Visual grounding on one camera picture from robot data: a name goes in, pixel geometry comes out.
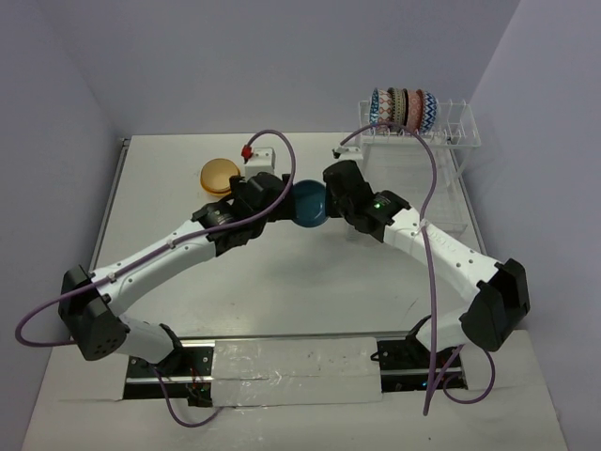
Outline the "solid blue bowl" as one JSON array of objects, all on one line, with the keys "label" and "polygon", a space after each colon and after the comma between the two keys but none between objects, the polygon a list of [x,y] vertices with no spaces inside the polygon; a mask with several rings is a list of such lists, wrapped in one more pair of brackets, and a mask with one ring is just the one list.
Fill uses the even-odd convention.
[{"label": "solid blue bowl", "polygon": [[300,227],[315,228],[323,225],[326,214],[326,186],[313,179],[296,182],[292,187],[295,214],[292,221]]}]

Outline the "yellow bowl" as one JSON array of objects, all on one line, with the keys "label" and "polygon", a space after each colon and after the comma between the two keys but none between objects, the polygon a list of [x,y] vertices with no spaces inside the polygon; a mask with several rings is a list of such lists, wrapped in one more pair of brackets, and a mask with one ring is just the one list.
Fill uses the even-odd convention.
[{"label": "yellow bowl", "polygon": [[203,170],[200,175],[200,184],[210,194],[225,195],[231,191],[230,179],[238,174],[237,171],[225,169]]}]

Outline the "tan bowl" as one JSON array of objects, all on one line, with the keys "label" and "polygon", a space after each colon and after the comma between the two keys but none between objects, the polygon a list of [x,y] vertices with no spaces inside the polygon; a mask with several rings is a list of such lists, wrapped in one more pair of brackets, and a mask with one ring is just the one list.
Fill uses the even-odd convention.
[{"label": "tan bowl", "polygon": [[240,170],[234,162],[225,158],[217,158],[208,161],[202,167],[200,182],[208,191],[227,191],[230,178],[239,175]]}]

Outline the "blue triangle patterned bowl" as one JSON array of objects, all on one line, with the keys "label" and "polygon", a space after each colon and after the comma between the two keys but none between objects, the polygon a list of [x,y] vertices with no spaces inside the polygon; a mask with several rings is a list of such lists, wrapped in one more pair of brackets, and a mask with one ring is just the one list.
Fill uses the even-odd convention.
[{"label": "blue triangle patterned bowl", "polygon": [[390,118],[389,102],[390,95],[386,90],[379,88],[373,90],[369,107],[369,121],[372,124],[381,123]]}]

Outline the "black floral patterned bowl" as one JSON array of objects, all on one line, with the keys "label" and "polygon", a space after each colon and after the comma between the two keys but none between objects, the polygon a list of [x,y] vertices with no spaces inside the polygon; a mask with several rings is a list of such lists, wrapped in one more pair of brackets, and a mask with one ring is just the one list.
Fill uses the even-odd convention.
[{"label": "black floral patterned bowl", "polygon": [[421,90],[407,90],[406,127],[412,131],[420,130],[424,112],[424,97]]}]

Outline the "brown lattice rim bowl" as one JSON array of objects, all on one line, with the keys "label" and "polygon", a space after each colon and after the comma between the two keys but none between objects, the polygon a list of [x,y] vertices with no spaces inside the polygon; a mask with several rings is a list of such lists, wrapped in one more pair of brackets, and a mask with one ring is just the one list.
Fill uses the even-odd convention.
[{"label": "brown lattice rim bowl", "polygon": [[393,101],[393,122],[404,127],[408,120],[408,92],[404,88],[389,87],[388,94]]}]

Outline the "red patterned bowl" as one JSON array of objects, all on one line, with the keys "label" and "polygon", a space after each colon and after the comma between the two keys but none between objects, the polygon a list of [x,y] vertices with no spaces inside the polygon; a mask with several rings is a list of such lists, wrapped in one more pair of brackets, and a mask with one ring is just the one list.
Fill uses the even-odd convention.
[{"label": "red patterned bowl", "polygon": [[430,132],[436,123],[438,116],[439,103],[438,99],[426,90],[419,90],[418,93],[422,96],[423,110],[420,124],[420,134]]}]

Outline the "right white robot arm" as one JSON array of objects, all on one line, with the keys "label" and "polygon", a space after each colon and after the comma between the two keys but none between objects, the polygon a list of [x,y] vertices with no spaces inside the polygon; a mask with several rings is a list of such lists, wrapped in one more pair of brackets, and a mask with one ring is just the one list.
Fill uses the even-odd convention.
[{"label": "right white robot arm", "polygon": [[323,179],[328,213],[432,268],[464,302],[413,328],[408,357],[416,366],[428,367],[442,350],[469,343],[495,352],[529,313],[526,272],[516,260],[501,263],[482,255],[422,220],[397,194],[373,192],[353,161],[329,166]]}]

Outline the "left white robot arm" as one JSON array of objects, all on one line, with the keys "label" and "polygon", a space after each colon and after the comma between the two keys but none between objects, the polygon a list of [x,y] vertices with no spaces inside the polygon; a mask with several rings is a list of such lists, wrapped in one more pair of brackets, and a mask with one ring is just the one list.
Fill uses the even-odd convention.
[{"label": "left white robot arm", "polygon": [[127,311],[181,272],[258,238],[267,222],[294,210],[292,178],[261,172],[231,179],[227,197],[206,204],[177,230],[146,249],[93,272],[65,273],[58,314],[87,361],[112,353],[146,361],[165,375],[190,362],[167,325],[130,318]]}]

